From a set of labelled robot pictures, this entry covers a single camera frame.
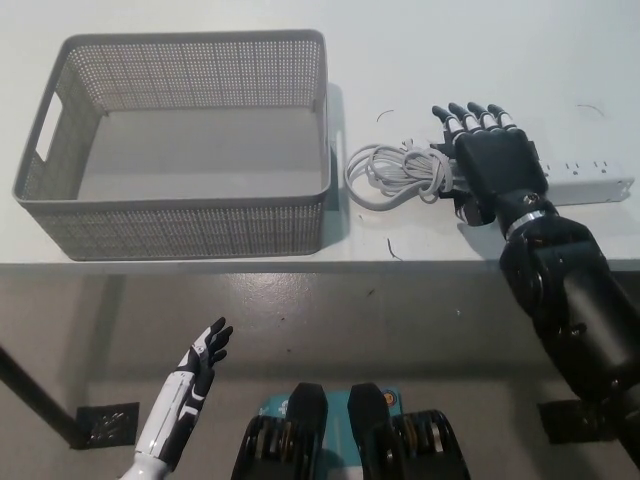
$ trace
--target robotic arm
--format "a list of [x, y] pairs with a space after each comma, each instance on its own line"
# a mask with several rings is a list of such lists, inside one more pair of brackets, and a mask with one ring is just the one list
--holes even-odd
[[481, 210], [506, 240], [500, 268], [556, 368], [640, 467], [640, 316], [587, 227], [561, 217], [525, 133], [500, 107], [433, 107]]
[[167, 377], [136, 445], [124, 480], [161, 480], [173, 472], [209, 393], [213, 366], [226, 357], [223, 348], [233, 333], [220, 318], [191, 345]]

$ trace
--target gray plastic basket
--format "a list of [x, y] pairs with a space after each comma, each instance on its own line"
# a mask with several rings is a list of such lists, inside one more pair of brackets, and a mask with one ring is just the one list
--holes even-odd
[[331, 178], [326, 88], [315, 31], [72, 37], [14, 195], [75, 260], [313, 253]]

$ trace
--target robotic fingertip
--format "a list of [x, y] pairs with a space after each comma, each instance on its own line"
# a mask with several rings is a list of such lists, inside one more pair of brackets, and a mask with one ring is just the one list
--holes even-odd
[[491, 112], [491, 114], [494, 117], [498, 117], [501, 113], [504, 113], [504, 109], [502, 107], [499, 107], [498, 105], [495, 105], [493, 103], [489, 104], [487, 106], [487, 109], [489, 110], [489, 112]]
[[460, 120], [462, 120], [462, 118], [465, 115], [469, 114], [469, 112], [465, 110], [464, 107], [461, 107], [457, 103], [453, 103], [453, 102], [449, 104], [449, 111], [453, 113], [456, 117], [458, 117]]
[[480, 105], [480, 104], [478, 104], [478, 103], [476, 103], [476, 102], [469, 102], [469, 103], [467, 104], [467, 108], [468, 108], [468, 109], [469, 109], [469, 111], [470, 111], [470, 112], [472, 112], [476, 117], [478, 117], [478, 116], [482, 115], [483, 113], [486, 113], [486, 111], [487, 111], [487, 110], [486, 110], [482, 105]]
[[431, 113], [438, 117], [442, 123], [444, 123], [447, 118], [451, 116], [451, 113], [448, 110], [439, 107], [438, 105], [433, 106], [433, 108], [431, 109]]
[[218, 333], [218, 337], [220, 336], [230, 336], [233, 333], [233, 325], [229, 325], [227, 327], [224, 327], [223, 330], [220, 331], [220, 333]]
[[219, 350], [216, 353], [214, 353], [213, 355], [211, 355], [211, 359], [209, 361], [209, 364], [211, 366], [213, 366], [214, 363], [218, 363], [219, 361], [224, 360], [226, 356], [227, 356], [227, 351], [226, 350]]
[[229, 343], [232, 332], [233, 330], [231, 329], [231, 327], [225, 328], [222, 332], [220, 332], [213, 338], [213, 341], [209, 345], [209, 348], [213, 351], [217, 351], [221, 348], [226, 347]]
[[224, 317], [220, 317], [218, 320], [216, 320], [213, 323], [213, 325], [211, 325], [211, 331], [213, 333], [218, 333], [220, 330], [224, 328], [226, 323], [227, 323], [227, 319]]

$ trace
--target white table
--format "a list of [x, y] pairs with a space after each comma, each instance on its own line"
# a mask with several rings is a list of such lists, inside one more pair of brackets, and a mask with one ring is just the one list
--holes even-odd
[[[339, 166], [366, 143], [438, 138], [431, 106], [474, 100], [507, 108], [544, 159], [616, 159], [640, 178], [635, 0], [5, 0], [0, 268], [109, 274], [495, 268], [502, 249], [497, 229], [461, 234], [450, 201], [425, 205], [413, 199], [397, 210], [373, 213], [343, 196], [341, 211], [327, 214], [325, 247], [307, 257], [77, 263], [12, 198], [36, 107], [68, 36], [281, 28], [315, 28], [326, 37]], [[578, 104], [596, 106], [604, 116]], [[389, 109], [394, 111], [376, 123]], [[591, 228], [617, 270], [640, 268], [637, 189], [622, 203], [561, 209]], [[403, 261], [391, 256], [389, 244]]]

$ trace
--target power strip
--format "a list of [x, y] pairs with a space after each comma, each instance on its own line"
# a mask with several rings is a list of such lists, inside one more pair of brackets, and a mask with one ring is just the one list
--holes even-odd
[[549, 182], [547, 197], [554, 205], [621, 202], [635, 180], [617, 163], [606, 161], [546, 163], [540, 166]]

